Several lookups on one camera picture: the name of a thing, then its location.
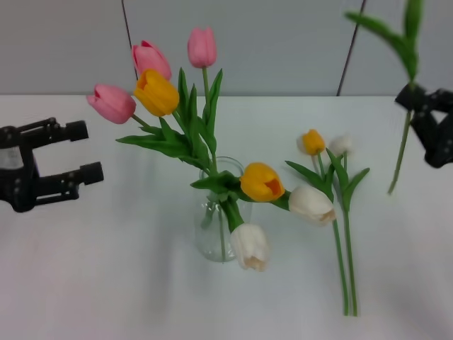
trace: yellow tulip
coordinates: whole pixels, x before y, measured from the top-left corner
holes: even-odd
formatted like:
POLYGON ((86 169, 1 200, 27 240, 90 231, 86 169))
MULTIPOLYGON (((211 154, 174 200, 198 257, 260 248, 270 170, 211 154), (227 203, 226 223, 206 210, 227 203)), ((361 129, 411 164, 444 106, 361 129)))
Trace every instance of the yellow tulip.
POLYGON ((326 148, 323 138, 316 130, 310 130, 309 133, 303 135, 302 142, 304 143, 306 153, 311 156, 316 156, 326 148))
POLYGON ((241 189, 256 202, 272 202, 285 193, 277 173, 264 163, 251 163, 246 167, 241 189))
POLYGON ((178 91, 154 69, 147 69, 142 73, 134 95, 152 115, 157 117, 172 114, 179 104, 178 91))

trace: tulip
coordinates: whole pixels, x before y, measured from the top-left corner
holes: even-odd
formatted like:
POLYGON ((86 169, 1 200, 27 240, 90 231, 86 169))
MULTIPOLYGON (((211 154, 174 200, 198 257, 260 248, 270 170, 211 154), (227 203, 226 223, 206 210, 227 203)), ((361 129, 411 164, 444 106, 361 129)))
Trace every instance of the tulip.
POLYGON ((270 257, 270 247, 263 228, 243 223, 231 233, 230 243, 242 269, 265 270, 270 257))
POLYGON ((305 135, 302 135, 302 144, 304 145, 304 151, 311 156, 316 156, 326 148, 323 138, 316 130, 310 130, 305 135))
POLYGON ((198 69, 214 64, 217 59, 217 47, 212 29, 194 28, 189 37, 187 51, 190 63, 198 69))
POLYGON ((264 163, 251 163, 246 167, 241 189, 256 202, 272 202, 285 193, 278 174, 264 163))
POLYGON ((154 69, 147 69, 142 73, 134 95, 157 117, 172 114, 179 103, 178 91, 154 69))
POLYGON ((352 151, 352 138, 349 135, 339 136, 333 138, 328 147, 336 156, 352 151))
POLYGON ((289 211, 317 225, 326 225, 336 219, 331 200, 312 186, 299 186, 289 196, 289 211))
POLYGON ((107 84, 96 84, 94 95, 86 97, 90 104, 106 120, 124 124, 134 115, 134 99, 123 89, 107 84))
POLYGON ((171 79, 171 68, 167 59, 152 43, 143 40, 140 46, 132 46, 132 59, 139 75, 147 69, 155 69, 165 79, 171 79))

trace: white tulip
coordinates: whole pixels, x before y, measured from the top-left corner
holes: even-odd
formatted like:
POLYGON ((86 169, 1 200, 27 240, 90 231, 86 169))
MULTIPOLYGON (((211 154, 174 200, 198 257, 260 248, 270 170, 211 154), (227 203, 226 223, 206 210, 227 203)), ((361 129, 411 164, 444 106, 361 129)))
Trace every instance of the white tulip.
POLYGON ((269 261, 270 247, 263 228, 243 223, 231 233, 230 243, 243 269, 265 270, 269 261))
POLYGON ((292 191, 289 211, 317 225, 326 225, 336 219, 331 200, 312 186, 298 186, 292 191))
POLYGON ((345 152, 349 154, 352 151, 352 138, 349 135, 333 138, 328 148, 336 156, 340 156, 345 152))

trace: gray wall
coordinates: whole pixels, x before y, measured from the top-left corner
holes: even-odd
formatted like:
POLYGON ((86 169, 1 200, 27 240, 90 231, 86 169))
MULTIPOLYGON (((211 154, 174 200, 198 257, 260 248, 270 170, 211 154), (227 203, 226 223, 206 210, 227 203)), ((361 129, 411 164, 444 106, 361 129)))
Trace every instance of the gray wall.
MULTIPOLYGON (((404 0, 367 0, 365 13, 401 32, 404 0)), ((429 89, 453 89, 453 1, 425 1, 418 82, 429 89)), ((381 40, 359 30, 342 95, 394 95, 407 84, 396 55, 381 40)))
POLYGON ((120 0, 1 0, 0 45, 0 94, 134 86, 120 0))
POLYGON ((125 0, 133 43, 154 41, 202 86, 187 58, 195 26, 212 26, 223 94, 335 95, 354 31, 342 12, 362 0, 125 0))
MULTIPOLYGON (((194 26, 211 25, 226 95, 335 95, 362 0, 125 0, 132 43, 152 40, 176 80, 201 76, 187 58, 194 26)), ((404 0, 367 0, 366 13, 397 26, 404 0)), ((420 82, 453 88, 452 0, 425 2, 420 82)), ((85 94, 96 82, 134 88, 121 0, 3 0, 0 94, 85 94)), ((405 74, 390 49, 359 30, 342 95, 396 94, 405 74)))

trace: pink tulip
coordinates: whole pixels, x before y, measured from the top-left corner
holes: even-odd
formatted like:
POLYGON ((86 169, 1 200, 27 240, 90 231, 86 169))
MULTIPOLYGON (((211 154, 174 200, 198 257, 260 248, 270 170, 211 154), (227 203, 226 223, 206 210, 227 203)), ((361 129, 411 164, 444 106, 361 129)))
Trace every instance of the pink tulip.
POLYGON ((132 59, 139 75, 146 69, 155 69, 165 79, 171 79, 171 68, 167 59, 157 46, 149 41, 143 40, 140 46, 132 46, 132 59))
POLYGON ((194 28, 189 37, 187 51, 190 63, 198 69, 214 64, 217 59, 217 47, 212 29, 194 28))
POLYGON ((134 99, 123 89, 113 85, 96 84, 94 96, 87 96, 88 104, 106 120, 124 124, 135 112, 134 99))

